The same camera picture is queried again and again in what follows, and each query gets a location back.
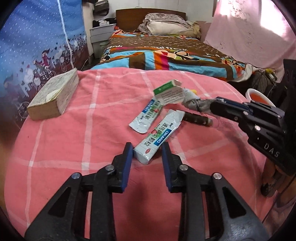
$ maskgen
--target white bowl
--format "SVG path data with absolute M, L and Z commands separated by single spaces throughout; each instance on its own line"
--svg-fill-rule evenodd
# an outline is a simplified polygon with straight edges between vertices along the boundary
M 255 90 L 255 89 L 248 89 L 247 90 L 247 92 L 246 92 L 246 99 L 248 101 L 251 102 L 251 99 L 252 98 L 251 98 L 250 95 L 252 95 L 252 94 L 257 95 L 259 98 L 263 99 L 265 101 L 265 103 L 263 103 L 263 104 L 268 104 L 270 106 L 276 107 L 265 95 L 263 95 L 261 92 L 259 92 L 258 90 Z

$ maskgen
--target bedspread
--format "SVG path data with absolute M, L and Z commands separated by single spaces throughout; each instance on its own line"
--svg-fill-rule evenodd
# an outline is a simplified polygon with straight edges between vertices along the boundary
M 122 153 L 126 142 L 136 146 L 144 139 L 145 134 L 128 124 L 151 100 L 154 88 L 178 79 L 201 98 L 246 100 L 224 81 L 182 71 L 113 68 L 78 75 L 65 113 L 43 121 L 28 117 L 17 137 L 7 168 L 5 202 L 22 235 L 72 173 L 95 173 Z M 186 110 L 181 104 L 165 106 L 150 131 L 169 109 Z M 222 173 L 259 218 L 268 212 L 273 200 L 260 194 L 265 157 L 247 143 L 237 123 L 220 118 L 209 128 L 182 122 L 168 141 L 172 152 L 198 172 Z M 146 166 L 133 159 L 128 186 L 123 194 L 113 195 L 113 202 L 119 241 L 177 240 L 181 195 L 168 192 L 160 152 Z
M 127 67 L 181 70 L 224 81 L 247 80 L 252 66 L 236 61 L 210 45 L 186 36 L 151 36 L 115 30 L 93 69 Z

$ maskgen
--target orange liquid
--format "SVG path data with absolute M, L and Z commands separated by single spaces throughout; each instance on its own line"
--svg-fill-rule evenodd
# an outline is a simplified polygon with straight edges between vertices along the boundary
M 251 93 L 250 94 L 250 97 L 253 101 L 256 101 L 256 102 L 259 102 L 259 103 L 262 103 L 262 104 L 266 104 L 266 105 L 269 105 L 269 103 L 264 100 L 263 98 L 261 98 L 260 96 L 254 94 L 254 93 Z

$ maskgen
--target nightstand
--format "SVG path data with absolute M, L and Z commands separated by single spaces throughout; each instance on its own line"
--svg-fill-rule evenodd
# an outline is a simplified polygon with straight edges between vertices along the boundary
M 95 58 L 100 58 L 103 54 L 103 51 L 108 44 L 108 40 L 114 32 L 115 25 L 116 24 L 109 24 L 90 29 L 91 44 L 94 49 Z

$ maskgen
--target checkered tablecloth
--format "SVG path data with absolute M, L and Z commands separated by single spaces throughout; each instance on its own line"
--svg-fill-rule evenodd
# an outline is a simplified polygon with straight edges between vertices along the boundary
M 143 71 L 113 68 L 79 72 L 80 83 L 63 115 L 44 121 L 28 118 L 8 164 L 5 201 L 9 218 L 23 235 L 47 201 L 73 172 L 95 173 L 122 153 L 126 142 L 144 139 L 128 124 L 153 96 L 153 89 L 171 79 L 195 89 L 201 98 L 223 96 L 246 99 L 229 84 L 212 77 L 182 71 Z M 150 131 L 169 109 L 162 110 Z M 272 199 L 260 194 L 265 157 L 247 143 L 237 123 L 220 118 L 214 126 L 182 122 L 168 139 L 183 163 L 200 173 L 220 172 L 262 219 Z M 118 240 L 177 240 L 181 196 L 165 185 L 161 156 L 149 165 L 133 160 L 128 187 L 114 194 Z M 86 237 L 89 232 L 89 208 Z

